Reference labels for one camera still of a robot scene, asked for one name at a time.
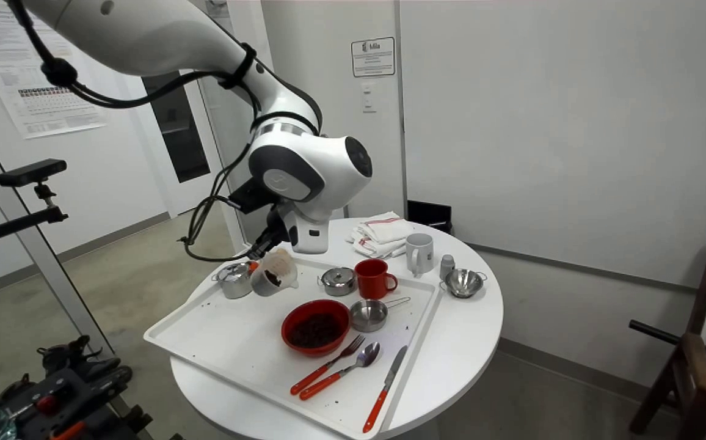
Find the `red bowl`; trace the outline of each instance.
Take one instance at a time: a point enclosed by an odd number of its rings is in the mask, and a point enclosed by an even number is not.
[[[336,320],[340,328],[343,329],[341,334],[333,342],[327,343],[321,347],[304,348],[293,345],[288,340],[288,335],[291,334],[291,331],[295,328],[295,326],[297,326],[298,323],[301,323],[312,315],[316,315],[318,313],[328,313],[334,317],[334,320]],[[317,358],[320,356],[325,356],[326,354],[336,350],[336,348],[339,347],[345,339],[345,336],[348,334],[348,331],[350,331],[350,328],[350,314],[348,312],[348,307],[345,306],[345,304],[330,299],[319,299],[316,301],[306,302],[305,304],[296,307],[296,309],[294,309],[291,313],[288,313],[287,317],[285,317],[285,320],[283,321],[283,341],[285,342],[285,345],[298,351],[298,353],[302,353],[311,358]]]

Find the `knife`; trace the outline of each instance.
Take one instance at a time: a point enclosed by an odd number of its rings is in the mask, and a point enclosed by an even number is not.
[[[365,434],[369,432],[370,429],[372,429],[372,426],[375,426],[375,420],[377,420],[377,415],[380,414],[380,408],[383,408],[383,402],[386,401],[388,390],[390,390],[391,384],[394,383],[394,379],[396,378],[397,372],[399,371],[401,361],[404,359],[404,353],[407,353],[407,345],[404,345],[404,347],[399,349],[397,357],[394,357],[394,362],[391,363],[391,369],[388,371],[388,374],[386,376],[386,381],[383,386],[383,390],[382,392],[380,392],[380,396],[378,396],[377,401],[375,401],[375,406],[372,407],[372,412],[369,413],[369,417],[367,417],[366,423],[364,423]]]

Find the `concrete floor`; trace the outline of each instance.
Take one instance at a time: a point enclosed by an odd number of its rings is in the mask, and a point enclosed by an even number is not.
[[[124,393],[155,421],[155,440],[180,432],[188,440],[228,439],[202,420],[175,385],[168,354],[144,342],[149,326],[168,315],[216,263],[195,261],[175,240],[185,235],[188,216],[68,262],[80,295],[134,379]],[[222,214],[210,216],[197,253],[226,256],[233,251]],[[24,372],[43,378],[38,346],[68,342],[76,330],[40,277],[0,290],[0,390]],[[481,380],[439,418],[443,440],[625,439],[637,404],[587,384],[563,378],[498,353]],[[650,434],[671,438],[676,420],[658,414]]]

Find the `robotic arm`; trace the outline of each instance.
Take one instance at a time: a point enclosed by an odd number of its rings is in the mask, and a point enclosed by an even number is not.
[[[248,166],[252,180],[272,196],[249,191],[242,197],[259,199],[248,200],[253,206],[277,201],[253,252],[263,255],[284,238],[297,252],[326,252],[331,212],[369,183],[372,162],[353,137],[319,137],[322,114],[309,95],[274,75],[247,45],[187,0],[23,2],[57,33],[117,72],[151,76],[194,69],[240,78],[239,86],[247,87],[256,103],[244,87],[233,91],[259,106]]]

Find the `folded towel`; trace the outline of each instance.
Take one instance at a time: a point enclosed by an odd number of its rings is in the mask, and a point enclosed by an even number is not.
[[[359,223],[356,229],[362,236],[370,237],[381,244],[404,240],[413,231],[412,225],[407,220],[392,211],[367,218]]]
[[[386,259],[389,256],[395,257],[406,252],[404,239],[390,243],[378,243],[370,237],[363,236],[358,231],[353,231],[349,240],[353,242],[354,251],[373,259]]]

